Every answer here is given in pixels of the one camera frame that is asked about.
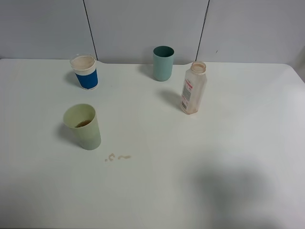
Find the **bottle opening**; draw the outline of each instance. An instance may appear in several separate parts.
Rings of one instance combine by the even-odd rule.
[[[192,63],[191,70],[196,74],[205,73],[206,65],[201,61],[195,61]]]

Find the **cup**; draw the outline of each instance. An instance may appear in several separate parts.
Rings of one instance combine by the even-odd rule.
[[[96,112],[89,104],[70,107],[63,115],[63,123],[72,130],[84,149],[93,150],[101,144]]]
[[[158,81],[166,81],[172,75],[174,50],[159,46],[153,50],[153,76]]]
[[[71,58],[70,64],[83,89],[91,90],[97,87],[98,79],[93,56],[77,54]]]

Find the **blue paper cup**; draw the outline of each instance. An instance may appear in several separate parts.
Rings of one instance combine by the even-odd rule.
[[[88,54],[77,54],[70,60],[81,87],[85,90],[91,90],[98,86],[95,59]]]

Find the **light green plastic cup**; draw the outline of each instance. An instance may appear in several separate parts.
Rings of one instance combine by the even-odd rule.
[[[172,75],[174,50],[159,46],[153,50],[153,76],[158,81],[167,81]]]
[[[76,127],[81,122],[87,125]],[[89,104],[77,104],[70,107],[63,115],[63,123],[74,133],[81,147],[93,150],[101,144],[101,134],[95,109]]]

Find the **paper cup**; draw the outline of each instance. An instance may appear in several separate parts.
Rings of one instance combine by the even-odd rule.
[[[101,144],[96,112],[89,104],[77,104],[70,107],[63,116],[63,123],[72,130],[84,149],[93,150]]]
[[[71,58],[70,64],[83,89],[91,90],[97,87],[98,78],[93,56],[77,54]]]

